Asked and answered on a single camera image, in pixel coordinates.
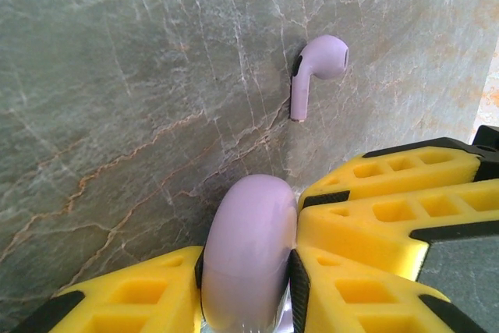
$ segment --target gray marble surface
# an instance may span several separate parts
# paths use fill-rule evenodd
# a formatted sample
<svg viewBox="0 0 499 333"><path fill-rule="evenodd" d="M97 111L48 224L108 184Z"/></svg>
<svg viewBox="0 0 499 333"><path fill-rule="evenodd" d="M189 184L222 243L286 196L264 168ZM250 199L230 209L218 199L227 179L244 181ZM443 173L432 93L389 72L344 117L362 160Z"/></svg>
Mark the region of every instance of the gray marble surface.
<svg viewBox="0 0 499 333"><path fill-rule="evenodd" d="M248 173L300 191L359 152L467 140L498 7L0 0L0 331L68 285L203 243ZM351 65L313 80L292 123L289 71L324 33Z"/></svg>

